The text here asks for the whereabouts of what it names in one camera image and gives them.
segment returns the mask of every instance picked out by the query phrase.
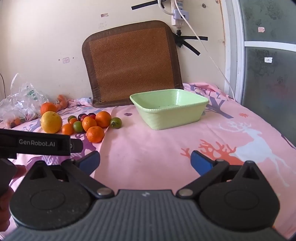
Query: human hand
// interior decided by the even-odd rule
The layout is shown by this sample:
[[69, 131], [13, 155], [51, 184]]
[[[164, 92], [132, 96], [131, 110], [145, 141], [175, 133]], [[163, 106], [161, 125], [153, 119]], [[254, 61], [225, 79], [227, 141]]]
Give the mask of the human hand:
[[[15, 165], [17, 167], [17, 173], [13, 178], [19, 178], [26, 174], [26, 166]], [[14, 191], [11, 187], [8, 187], [6, 193], [0, 197], [0, 232], [4, 232], [10, 225], [10, 212], [9, 212], [9, 201], [12, 198]]]

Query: plastic bag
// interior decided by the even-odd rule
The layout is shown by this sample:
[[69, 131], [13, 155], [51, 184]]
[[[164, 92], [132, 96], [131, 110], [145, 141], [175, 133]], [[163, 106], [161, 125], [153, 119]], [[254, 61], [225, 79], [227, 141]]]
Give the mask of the plastic bag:
[[19, 87], [18, 93], [8, 96], [0, 102], [0, 120], [6, 128], [16, 127], [26, 121], [37, 119], [40, 116], [40, 106], [48, 102], [48, 98], [39, 93], [31, 83], [24, 83]]

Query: metal screw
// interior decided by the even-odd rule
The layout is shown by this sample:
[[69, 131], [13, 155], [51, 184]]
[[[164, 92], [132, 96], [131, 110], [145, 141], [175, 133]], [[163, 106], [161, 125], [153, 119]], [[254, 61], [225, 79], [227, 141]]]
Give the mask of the metal screw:
[[102, 196], [109, 195], [109, 194], [111, 194], [111, 192], [112, 192], [112, 190], [110, 188], [99, 188], [97, 190], [97, 193]]
[[193, 194], [193, 191], [191, 189], [188, 189], [188, 188], [184, 188], [184, 189], [181, 189], [179, 191], [179, 195], [182, 196], [182, 197], [189, 197]]

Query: orange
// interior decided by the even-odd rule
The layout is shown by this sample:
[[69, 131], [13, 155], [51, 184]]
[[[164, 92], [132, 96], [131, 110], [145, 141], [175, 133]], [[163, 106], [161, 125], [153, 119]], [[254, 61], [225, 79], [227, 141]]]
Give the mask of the orange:
[[71, 118], [69, 120], [69, 124], [73, 125], [74, 122], [77, 122], [78, 120], [76, 118]]
[[91, 118], [90, 116], [87, 116], [82, 121], [82, 127], [85, 131], [87, 131], [92, 126], [96, 126], [96, 121]]
[[73, 132], [74, 132], [74, 130], [73, 130], [73, 126], [72, 126], [72, 124], [67, 123], [67, 124], [64, 124], [64, 125], [62, 126], [62, 133], [63, 133], [64, 135], [68, 135], [68, 136], [70, 136], [70, 135], [73, 134]]
[[40, 108], [41, 115], [43, 115], [47, 111], [57, 112], [57, 107], [51, 102], [43, 103]]
[[15, 118], [14, 123], [16, 126], [20, 125], [20, 118]]
[[99, 126], [92, 126], [86, 132], [87, 139], [92, 143], [99, 143], [105, 136], [104, 130]]
[[96, 124], [102, 128], [106, 128], [110, 125], [112, 117], [107, 111], [100, 111], [96, 115]]

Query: power cord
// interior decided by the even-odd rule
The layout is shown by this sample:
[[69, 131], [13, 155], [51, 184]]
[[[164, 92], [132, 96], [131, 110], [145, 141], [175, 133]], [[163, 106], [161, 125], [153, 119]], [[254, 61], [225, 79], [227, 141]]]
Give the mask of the power cord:
[[172, 12], [168, 12], [168, 11], [165, 11], [164, 9], [163, 9], [163, 7], [161, 6], [161, 0], [157, 0], [157, 3], [158, 3], [158, 6], [160, 7], [160, 9], [164, 12], [164, 13], [166, 13], [166, 14], [168, 14], [168, 15], [174, 15]]
[[[212, 57], [210, 56], [208, 50], [206, 49], [206, 47], [204, 46], [204, 44], [202, 43], [201, 39], [198, 37], [198, 35], [196, 34], [196, 32], [193, 30], [193, 28], [191, 27], [191, 25], [189, 24], [189, 22], [186, 20], [186, 18], [184, 17], [184, 15], [181, 13], [180, 9], [179, 9], [179, 6], [177, 4], [177, 0], [171, 0], [171, 1], [175, 1], [175, 5], [176, 5], [176, 8], [178, 9], [179, 13], [180, 13], [180, 16], [184, 19], [184, 21], [187, 23], [187, 25], [189, 26], [189, 28], [192, 30], [192, 32], [194, 33], [194, 35], [197, 37], [197, 39], [200, 41], [200, 43], [202, 44], [202, 46], [204, 47], [205, 51], [207, 52], [207, 55], [208, 57], [210, 58], [210, 60], [213, 62], [213, 64], [216, 66], [216, 68], [220, 71], [220, 73], [223, 75], [226, 83], [228, 84], [230, 90], [231, 90], [231, 93], [232, 93], [232, 96], [233, 96], [233, 100], [236, 102], [236, 99], [235, 99], [235, 96], [234, 96], [234, 91], [229, 83], [229, 81], [227, 80], [227, 78], [225, 77], [225, 75], [223, 74], [223, 72], [221, 71], [221, 69], [217, 66], [217, 64], [215, 63], [215, 61], [212, 59]], [[161, 7], [161, 10], [168, 14], [168, 15], [173, 15], [173, 13], [169, 13], [167, 11], [165, 11], [162, 7]]]
[[4, 96], [5, 96], [5, 99], [6, 99], [5, 84], [4, 84], [4, 79], [3, 79], [3, 76], [2, 75], [1, 75], [1, 78], [2, 78], [2, 81], [3, 81]]

